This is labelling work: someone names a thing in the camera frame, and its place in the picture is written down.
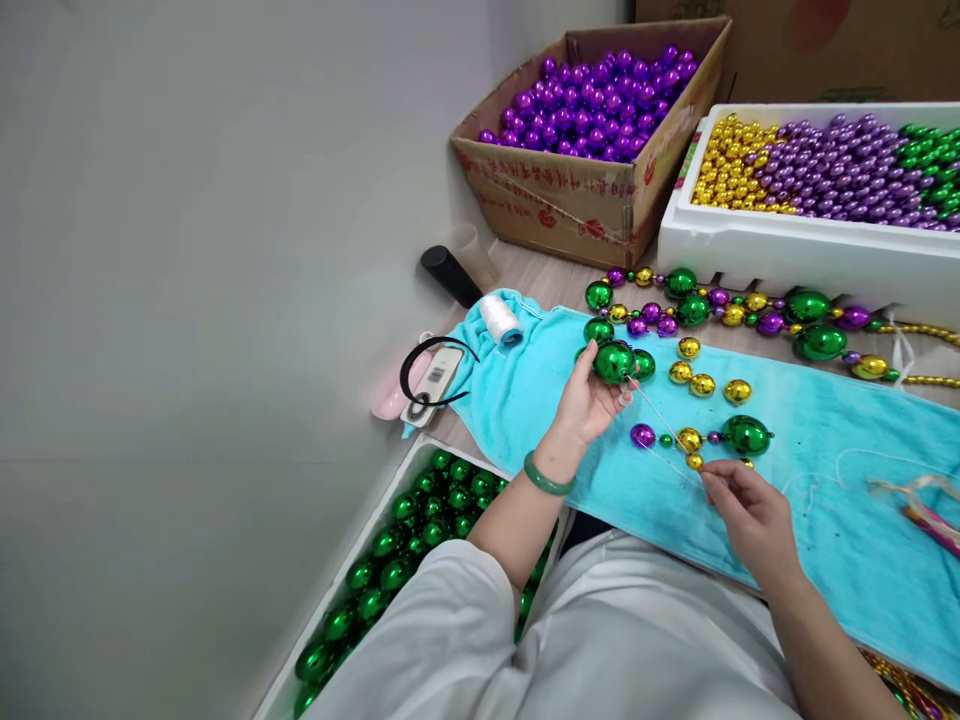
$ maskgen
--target green jade bangle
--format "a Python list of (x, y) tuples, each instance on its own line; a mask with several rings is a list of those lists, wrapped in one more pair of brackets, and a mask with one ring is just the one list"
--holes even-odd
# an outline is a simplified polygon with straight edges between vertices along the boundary
[(573, 480), (562, 485), (552, 480), (547, 480), (547, 478), (543, 476), (543, 473), (537, 470), (537, 466), (533, 464), (533, 453), (533, 450), (528, 452), (527, 457), (523, 461), (523, 470), (527, 473), (527, 477), (530, 478), (530, 482), (548, 495), (556, 495), (557, 497), (569, 495), (570, 491), (573, 490), (573, 484), (577, 481), (577, 478), (574, 477)]

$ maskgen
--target cardboard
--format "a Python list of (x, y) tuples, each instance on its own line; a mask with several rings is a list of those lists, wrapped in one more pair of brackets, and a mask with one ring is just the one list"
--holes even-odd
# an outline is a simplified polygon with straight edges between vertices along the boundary
[(717, 102), (960, 100), (958, 0), (637, 0), (637, 22), (733, 18)]
[[(454, 130), (451, 143), (484, 217), (503, 240), (597, 267), (632, 267), (649, 244), (693, 131), (720, 80), (729, 18), (620, 25), (568, 32), (517, 68)], [(543, 58), (596, 63), (624, 48), (648, 60), (675, 44), (700, 67), (632, 164), (477, 142), (500, 131), (514, 96), (539, 79)]]

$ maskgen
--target white foam container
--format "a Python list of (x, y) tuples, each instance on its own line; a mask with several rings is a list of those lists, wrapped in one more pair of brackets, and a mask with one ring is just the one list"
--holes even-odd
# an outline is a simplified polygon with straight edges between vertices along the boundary
[(870, 310), (888, 308), (898, 320), (960, 326), (960, 233), (773, 215), (694, 205), (707, 140), (717, 122), (736, 113), (764, 127), (809, 120), (824, 127), (838, 113), (873, 113), (894, 129), (913, 122), (940, 130), (960, 127), (960, 103), (863, 105), (714, 105), (694, 135), (694, 150), (660, 226), (658, 267), (685, 266), (724, 287), (782, 296), (803, 285)]
[[(341, 588), (343, 587), (344, 578), (347, 576), (347, 570), (349, 570), (350, 566), (363, 554), (363, 551), (369, 544), (370, 539), (380, 530), (380, 528), (389, 522), (389, 509), (394, 498), (411, 486), (413, 479), (420, 472), (422, 472), (424, 468), (427, 467), (430, 456), (435, 450), (438, 449), (447, 450), (454, 455), (457, 455), (465, 460), (469, 460), (477, 467), (483, 468), (484, 470), (489, 470), (497, 477), (506, 477), (503, 472), (493, 467), (489, 463), (478, 460), (477, 458), (451, 447), (446, 443), (440, 442), (429, 435), (421, 433), (410, 447), (409, 452), (407, 452), (407, 455), (400, 464), (400, 467), (397, 469), (396, 474), (393, 476), (393, 479), (390, 481), (387, 489), (384, 491), (383, 497), (381, 497), (380, 502), (377, 503), (376, 509), (370, 516), (370, 519), (367, 520), (366, 524), (363, 526), (363, 530), (360, 532), (360, 535), (350, 548), (350, 552), (347, 554), (346, 559), (337, 570), (337, 573), (334, 576), (333, 584), (320, 599), (320, 603), (317, 605), (310, 617), (309, 622), (307, 622), (303, 632), (300, 634), (300, 637), (297, 639), (296, 644), (291, 650), (290, 656), (283, 664), (283, 667), (280, 669), (280, 672), (274, 679), (273, 684), (270, 686), (270, 689), (264, 696), (263, 702), (260, 703), (259, 709), (253, 716), (253, 720), (293, 720), (293, 705), (302, 685), (294, 673), (294, 666), (296, 665), (297, 658), (300, 657), (300, 653), (303, 652), (303, 649), (307, 646), (307, 643), (309, 643), (311, 638), (313, 638), (316, 628), (320, 624), (321, 618), (323, 618), (327, 610), (340, 599)], [(560, 514), (560, 525), (557, 530), (553, 545), (550, 548), (550, 555), (547, 558), (544, 576), (546, 576), (546, 573), (550, 571), (550, 568), (556, 561), (557, 554), (560, 552), (560, 548), (563, 544), (560, 539), (565, 536), (566, 525), (569, 517), (570, 513), (565, 508)], [(534, 605), (536, 605), (538, 598), (539, 595), (534, 598)]]

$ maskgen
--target white thread spool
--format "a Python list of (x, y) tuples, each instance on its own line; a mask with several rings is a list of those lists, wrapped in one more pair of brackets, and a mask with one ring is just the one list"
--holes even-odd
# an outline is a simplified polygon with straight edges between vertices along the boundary
[(481, 298), (480, 317), (497, 345), (512, 345), (523, 339), (523, 325), (498, 295)]

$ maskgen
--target black container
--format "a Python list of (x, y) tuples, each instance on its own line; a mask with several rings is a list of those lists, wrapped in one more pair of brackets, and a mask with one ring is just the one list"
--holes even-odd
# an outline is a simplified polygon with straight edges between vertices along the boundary
[(420, 264), (463, 307), (469, 308), (483, 297), (473, 278), (443, 245), (434, 245), (424, 252)]

